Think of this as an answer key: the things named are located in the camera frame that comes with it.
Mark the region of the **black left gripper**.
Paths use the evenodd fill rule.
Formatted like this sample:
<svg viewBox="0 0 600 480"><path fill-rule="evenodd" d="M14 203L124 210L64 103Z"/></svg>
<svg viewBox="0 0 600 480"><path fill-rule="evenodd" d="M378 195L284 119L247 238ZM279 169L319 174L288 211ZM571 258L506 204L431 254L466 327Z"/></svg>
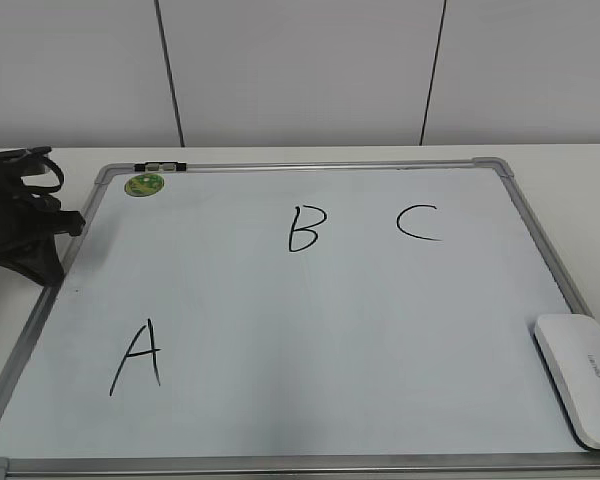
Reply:
<svg viewBox="0 0 600 480"><path fill-rule="evenodd" d="M65 272L54 236L82 233L80 212L55 197L64 174L49 146L0 152L0 267L41 286L61 283Z"/></svg>

